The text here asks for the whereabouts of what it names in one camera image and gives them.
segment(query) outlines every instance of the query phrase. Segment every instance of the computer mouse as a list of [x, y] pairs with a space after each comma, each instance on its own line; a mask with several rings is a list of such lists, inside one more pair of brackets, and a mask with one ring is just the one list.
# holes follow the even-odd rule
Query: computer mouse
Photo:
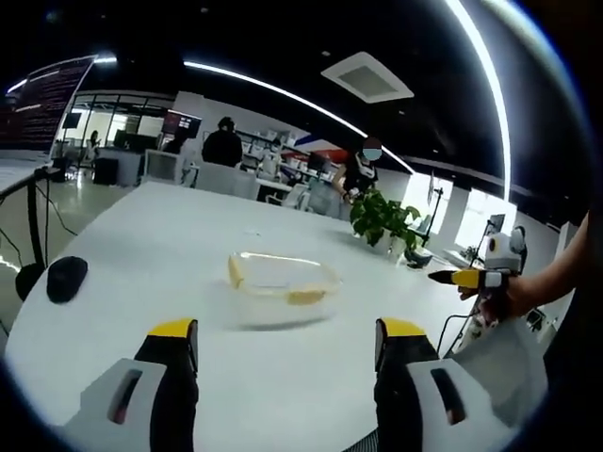
[[79, 257], [67, 256], [48, 267], [46, 293], [53, 303], [71, 301], [88, 273], [88, 263]]

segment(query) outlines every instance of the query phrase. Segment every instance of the green plant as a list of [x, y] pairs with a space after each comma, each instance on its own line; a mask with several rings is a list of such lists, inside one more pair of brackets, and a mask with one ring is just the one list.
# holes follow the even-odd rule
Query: green plant
[[350, 212], [350, 223], [353, 230], [367, 238], [371, 247], [377, 245], [385, 230], [392, 237], [401, 238], [406, 247], [416, 247], [416, 235], [408, 229], [406, 219], [420, 217], [418, 210], [412, 206], [401, 208], [399, 202], [387, 201], [377, 189], [370, 189], [354, 201]]

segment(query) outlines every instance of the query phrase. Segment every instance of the ceiling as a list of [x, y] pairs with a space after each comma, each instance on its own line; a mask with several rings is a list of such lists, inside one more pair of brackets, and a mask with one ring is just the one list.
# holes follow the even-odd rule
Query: ceiling
[[[377, 7], [377, 2], [368, 2], [345, 8], [324, 1], [275, 5], [197, 0], [172, 9], [145, 3], [127, 10], [122, 2], [63, 3], [47, 2], [45, 8], [27, 4], [26, 11], [11, 14], [19, 17], [23, 31], [18, 40], [5, 37], [14, 43], [14, 57], [0, 78], [2, 86], [61, 59], [110, 53], [118, 65], [95, 68], [82, 88], [191, 90], [290, 123], [343, 148], [360, 146], [354, 132], [305, 105], [182, 64], [199, 61], [271, 83], [332, 111], [379, 137], [393, 152], [410, 157], [418, 171], [433, 170], [436, 176], [454, 177], [458, 185], [502, 195], [501, 185], [476, 177], [477, 172], [504, 178], [493, 95], [477, 54], [443, 0], [390, 0]], [[464, 3], [490, 51], [505, 99], [512, 183], [523, 188], [512, 190], [511, 201], [542, 221], [578, 220], [587, 205], [588, 178], [562, 98], [490, 9], [479, 2]], [[562, 2], [525, 4], [545, 30], [555, 33], [552, 39], [569, 56], [572, 68], [584, 72], [584, 77], [576, 73], [582, 88], [594, 86], [574, 25], [559, 20]], [[580, 20], [591, 17], [584, 10], [581, 16], [575, 11], [570, 15], [582, 27]], [[415, 97], [369, 105], [320, 75], [360, 51], [380, 60]], [[387, 168], [403, 170], [392, 159], [382, 161]]]

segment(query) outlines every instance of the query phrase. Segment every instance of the human arm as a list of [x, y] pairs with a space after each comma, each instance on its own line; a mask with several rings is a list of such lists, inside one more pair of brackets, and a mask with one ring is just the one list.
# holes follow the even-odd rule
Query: human arm
[[[551, 303], [576, 288], [588, 271], [588, 215], [582, 221], [576, 235], [562, 255], [547, 268], [533, 276], [519, 276], [509, 279], [507, 298], [509, 314], [521, 316], [533, 308]], [[459, 287], [461, 299], [476, 294], [472, 290]], [[492, 320], [493, 310], [488, 302], [481, 306], [484, 316]]]
[[522, 278], [528, 289], [530, 309], [551, 303], [568, 294], [581, 282], [589, 266], [588, 217], [562, 255], [540, 273]]

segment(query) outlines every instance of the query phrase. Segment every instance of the black cable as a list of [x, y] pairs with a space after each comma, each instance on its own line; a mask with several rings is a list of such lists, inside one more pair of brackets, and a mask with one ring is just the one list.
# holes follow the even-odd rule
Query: black cable
[[46, 178], [46, 224], [44, 225], [44, 261], [46, 262], [46, 266], [48, 266], [48, 211], [50, 210], [50, 205], [48, 205], [48, 201], [50, 200], [50, 178]]
[[10, 237], [8, 237], [7, 233], [5, 233], [2, 228], [0, 228], [0, 234], [3, 235], [4, 238], [9, 242], [9, 244], [15, 249], [15, 251], [17, 251], [17, 259], [19, 260], [19, 266], [23, 268], [23, 261], [21, 260], [21, 251], [19, 250], [19, 248], [14, 244], [12, 240], [10, 240]]
[[444, 322], [444, 328], [442, 329], [442, 332], [440, 333], [440, 340], [437, 341], [437, 349], [435, 350], [435, 352], [437, 353], [438, 356], [440, 356], [440, 347], [442, 346], [442, 340], [444, 339], [444, 332], [446, 332], [446, 327], [448, 326], [448, 322], [452, 318], [469, 318], [469, 317], [472, 317], [473, 315], [477, 314], [478, 311], [479, 311], [478, 309], [473, 309], [468, 315], [453, 314], [453, 315], [449, 315], [448, 316], [448, 318], [446, 319], [446, 322]]
[[63, 229], [65, 231], [67, 231], [69, 234], [71, 235], [75, 235], [77, 236], [77, 234], [75, 232], [73, 232], [71, 229], [69, 229], [67, 226], [65, 226], [65, 223], [63, 222], [63, 217], [60, 215], [60, 213], [58, 212], [57, 207], [55, 206], [55, 203], [53, 202], [53, 200], [51, 200], [48, 196], [46, 196], [46, 194], [43, 192], [43, 190], [41, 188], [39, 188], [38, 186], [36, 186], [36, 188], [38, 189], [38, 191], [41, 193], [41, 195], [52, 204], [53, 209], [55, 209], [55, 213], [57, 214], [58, 217], [58, 221], [60, 221], [60, 225], [63, 227]]

